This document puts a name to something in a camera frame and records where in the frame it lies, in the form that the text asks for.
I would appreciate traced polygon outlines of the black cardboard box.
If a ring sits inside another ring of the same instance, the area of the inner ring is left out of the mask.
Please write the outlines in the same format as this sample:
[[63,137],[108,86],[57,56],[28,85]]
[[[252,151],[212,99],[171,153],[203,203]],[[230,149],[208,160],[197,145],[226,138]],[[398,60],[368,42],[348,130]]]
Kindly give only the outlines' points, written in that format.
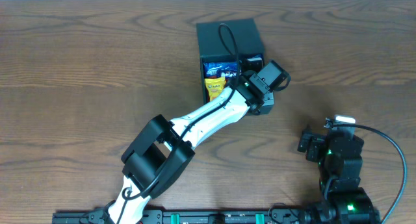
[[[232,31],[239,51],[239,60],[262,55],[263,67],[265,66],[265,48],[261,41],[254,19],[237,19],[224,22]],[[200,52],[200,71],[203,102],[209,102],[208,91],[205,87],[203,64],[208,62],[236,62],[235,52],[230,34],[224,28],[220,28],[221,22],[198,23],[196,32]]]

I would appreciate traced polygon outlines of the blue cookie roll pack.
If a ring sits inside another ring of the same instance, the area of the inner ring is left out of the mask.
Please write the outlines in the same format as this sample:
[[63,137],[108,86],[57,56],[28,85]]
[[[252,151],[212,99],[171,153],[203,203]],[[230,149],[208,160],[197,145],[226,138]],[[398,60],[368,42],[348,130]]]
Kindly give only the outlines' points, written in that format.
[[236,71],[236,62],[208,62],[203,64],[204,76],[206,79],[220,78],[223,71]]

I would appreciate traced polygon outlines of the orange yellow snack packet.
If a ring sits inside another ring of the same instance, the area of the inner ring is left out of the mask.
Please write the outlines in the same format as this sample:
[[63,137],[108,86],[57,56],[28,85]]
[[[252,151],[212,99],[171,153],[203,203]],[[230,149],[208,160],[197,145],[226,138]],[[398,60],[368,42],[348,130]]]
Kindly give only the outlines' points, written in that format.
[[226,85],[226,79],[224,77],[215,78],[215,79],[205,79],[205,87],[208,91],[209,100],[212,101],[217,98]]

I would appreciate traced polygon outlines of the dark blue wafer packet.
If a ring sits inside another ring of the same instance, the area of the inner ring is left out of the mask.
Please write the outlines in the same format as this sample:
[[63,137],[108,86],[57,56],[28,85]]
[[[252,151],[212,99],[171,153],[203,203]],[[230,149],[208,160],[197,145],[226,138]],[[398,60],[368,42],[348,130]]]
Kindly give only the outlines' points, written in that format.
[[223,71],[221,72],[221,77],[224,77],[226,80],[233,78],[237,75],[236,71]]

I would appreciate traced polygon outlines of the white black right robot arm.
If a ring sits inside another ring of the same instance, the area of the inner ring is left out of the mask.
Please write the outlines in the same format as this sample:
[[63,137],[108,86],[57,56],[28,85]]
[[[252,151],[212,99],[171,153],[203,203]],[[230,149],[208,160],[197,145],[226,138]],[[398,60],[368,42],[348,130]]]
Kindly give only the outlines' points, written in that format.
[[379,224],[379,211],[359,186],[363,165],[364,141],[354,135],[353,127],[334,127],[316,134],[306,127],[298,151],[306,160],[316,162],[320,172],[322,198],[298,214],[300,223]]

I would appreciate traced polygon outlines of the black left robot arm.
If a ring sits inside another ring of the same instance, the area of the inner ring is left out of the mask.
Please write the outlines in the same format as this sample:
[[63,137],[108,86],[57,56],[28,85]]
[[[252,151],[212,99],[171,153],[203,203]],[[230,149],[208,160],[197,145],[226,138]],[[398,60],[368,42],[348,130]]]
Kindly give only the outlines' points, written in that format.
[[246,114],[259,115],[266,99],[290,80],[271,60],[258,72],[239,71],[218,97],[185,116],[151,119],[121,156],[123,187],[108,207],[107,223],[138,223],[149,200],[173,185],[199,144]]

